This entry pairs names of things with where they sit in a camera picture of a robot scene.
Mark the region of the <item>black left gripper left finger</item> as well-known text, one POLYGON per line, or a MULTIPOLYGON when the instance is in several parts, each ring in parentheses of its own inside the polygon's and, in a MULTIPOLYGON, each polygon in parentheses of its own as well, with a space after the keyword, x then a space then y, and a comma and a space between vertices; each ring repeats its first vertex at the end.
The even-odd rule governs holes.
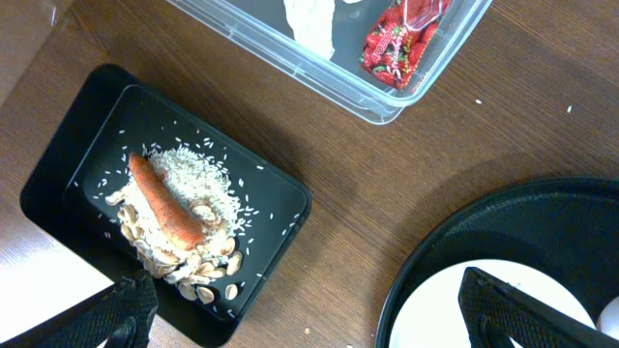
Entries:
POLYGON ((153 278, 138 271, 1 345, 145 348, 158 305, 153 278))

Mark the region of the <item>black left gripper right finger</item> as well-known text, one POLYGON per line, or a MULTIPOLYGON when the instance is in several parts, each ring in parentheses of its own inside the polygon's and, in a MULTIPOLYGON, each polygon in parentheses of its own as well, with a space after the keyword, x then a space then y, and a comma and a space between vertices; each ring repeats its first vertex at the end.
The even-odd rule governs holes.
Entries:
POLYGON ((474 348, 618 348, 618 341, 485 271, 463 273, 458 305, 474 348))

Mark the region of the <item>orange carrot piece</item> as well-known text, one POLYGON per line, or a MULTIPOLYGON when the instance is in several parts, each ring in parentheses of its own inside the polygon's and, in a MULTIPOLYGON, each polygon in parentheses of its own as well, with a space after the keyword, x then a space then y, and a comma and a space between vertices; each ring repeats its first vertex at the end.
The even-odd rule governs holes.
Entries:
POLYGON ((181 250, 195 248, 202 241, 200 223, 175 200, 147 159, 130 154, 129 169, 169 242, 181 250))

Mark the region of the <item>red strawberry snack wrapper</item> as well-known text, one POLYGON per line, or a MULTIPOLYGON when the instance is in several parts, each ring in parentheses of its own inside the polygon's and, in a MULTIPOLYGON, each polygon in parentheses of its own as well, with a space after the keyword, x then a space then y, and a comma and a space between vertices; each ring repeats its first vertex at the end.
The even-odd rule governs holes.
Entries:
POLYGON ((451 0, 394 0, 368 32, 359 63, 381 83, 404 90, 451 0))

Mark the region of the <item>white tissue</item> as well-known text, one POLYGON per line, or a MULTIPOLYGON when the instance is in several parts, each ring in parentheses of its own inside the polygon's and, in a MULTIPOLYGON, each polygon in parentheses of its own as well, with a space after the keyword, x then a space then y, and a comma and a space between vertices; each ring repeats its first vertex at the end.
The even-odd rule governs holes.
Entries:
POLYGON ((284 0, 285 17, 297 44, 324 60, 331 60, 336 44, 352 28, 367 1, 284 0))

